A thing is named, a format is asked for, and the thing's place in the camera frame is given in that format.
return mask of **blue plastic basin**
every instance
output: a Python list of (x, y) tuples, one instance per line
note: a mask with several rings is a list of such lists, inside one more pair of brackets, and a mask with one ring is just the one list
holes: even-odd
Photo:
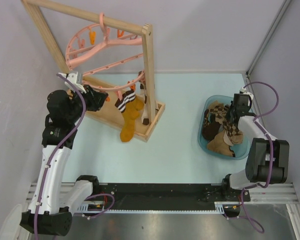
[(241, 160), (248, 156), (249, 150), (250, 150), (250, 142), (246, 136), (243, 136), (243, 142), (241, 144), (236, 144), (234, 146), (231, 146), (231, 150), (234, 151), (235, 157), (232, 156), (225, 156), (219, 153), (216, 153), (214, 151), (210, 151), (207, 149), (208, 140), (205, 140), (202, 136), (202, 127), (204, 124), (204, 118), (205, 118), (205, 110), (208, 108), (210, 104), (212, 104), (214, 101), (218, 101), (219, 103), (222, 103), (224, 105), (231, 104), (231, 101), (233, 100), (233, 97), (230, 96), (222, 96), (222, 95), (213, 95), (207, 99), (204, 105), (200, 126), (199, 126), (199, 133), (198, 133), (198, 143), (203, 151), (205, 151), (208, 154), (211, 154), (213, 156), (219, 157), (221, 159), (229, 159), (229, 160)]

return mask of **orange clothespin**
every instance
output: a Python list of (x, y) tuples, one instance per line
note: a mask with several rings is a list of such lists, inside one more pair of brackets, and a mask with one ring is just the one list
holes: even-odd
[(106, 99), (105, 99), (106, 102), (110, 102), (110, 97), (107, 96)]
[(90, 38), (90, 44), (94, 45), (95, 44), (95, 40), (96, 40), (96, 32), (92, 31), (91, 28), (89, 28), (89, 38)]
[(121, 32), (120, 32), (120, 30), (118, 29), (118, 30), (116, 31), (116, 37), (117, 37), (117, 38), (121, 38), (121, 37), (124, 35), (124, 33), (125, 33), (125, 31), (121, 31)]
[(83, 49), (85, 47), (86, 41), (84, 39), (80, 40), (80, 38), (78, 38), (78, 46), (79, 49)]
[(136, 91), (136, 85), (133, 84), (130, 86), (130, 89), (133, 90), (134, 92)]

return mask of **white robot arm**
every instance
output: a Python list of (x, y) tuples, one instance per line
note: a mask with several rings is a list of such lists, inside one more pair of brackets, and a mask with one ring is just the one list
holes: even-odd
[(227, 112), (228, 121), (237, 124), (239, 130), (248, 137), (251, 147), (245, 169), (228, 174), (222, 181), (224, 191), (229, 189), (242, 190), (261, 183), (284, 183), (288, 176), (289, 143), (271, 135), (249, 112), (253, 94), (245, 88), (234, 94), (233, 101)]
[(28, 211), (22, 213), (20, 225), (31, 233), (35, 232), (36, 226), (38, 234), (65, 236), (78, 207), (91, 194), (100, 191), (96, 176), (83, 175), (76, 180), (71, 191), (60, 199), (63, 172), (77, 133), (75, 123), (83, 116), (84, 109), (99, 111), (108, 94), (82, 85), (82, 74), (78, 72), (59, 75), (66, 79), (68, 87), (79, 90), (83, 99), (74, 91), (71, 97), (64, 90), (49, 94), (49, 114), (42, 133), (41, 169), (33, 198)]

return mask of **wooden frame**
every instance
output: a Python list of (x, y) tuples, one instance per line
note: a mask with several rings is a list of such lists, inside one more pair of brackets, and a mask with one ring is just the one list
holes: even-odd
[[(81, 10), (75, 7), (67, 6), (61, 3), (53, 2), (50, 0), (22, 0), (23, 5), (32, 18), (35, 26), (40, 32), (42, 39), (54, 58), (56, 64), (63, 73), (69, 72), (69, 68), (66, 64), (64, 55), (60, 50), (41, 10), (40, 7), (50, 9), (62, 14), (70, 15), (76, 18), (84, 19), (93, 23), (99, 24), (99, 14)], [(136, 34), (142, 37), (142, 50), (144, 61), (144, 73), (146, 80), (146, 95), (147, 95), (147, 107), (149, 116), (149, 125), (143, 125), (140, 119), (135, 122), (134, 136), (148, 141), (151, 133), (153, 132), (158, 120), (160, 119), (163, 111), (165, 110), (165, 104), (158, 102), (159, 110), (156, 110), (156, 98), (155, 98), (155, 72), (154, 72), (154, 47), (153, 47), (153, 27), (151, 24), (145, 24), (139, 26), (136, 24), (124, 22), (121, 20), (113, 19), (110, 17), (103, 18), (104, 25), (115, 28), (128, 33)], [(111, 88), (112, 84), (104, 82), (96, 77), (85, 76), (84, 80), (101, 86), (103, 88)], [(117, 99), (113, 92), (109, 93), (110, 102), (106, 102), (102, 109), (98, 112), (87, 112), (87, 115), (93, 119), (96, 119), (102, 123), (105, 123), (111, 127), (121, 129), (124, 124), (124, 119), (121, 113), (114, 106), (114, 102)]]

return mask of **pile of socks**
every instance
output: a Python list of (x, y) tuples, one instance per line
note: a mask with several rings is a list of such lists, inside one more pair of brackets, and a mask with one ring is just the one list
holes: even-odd
[(204, 111), (202, 136), (208, 140), (206, 148), (218, 154), (236, 157), (231, 146), (241, 144), (244, 139), (243, 132), (234, 124), (226, 120), (229, 105), (218, 101), (211, 103)]

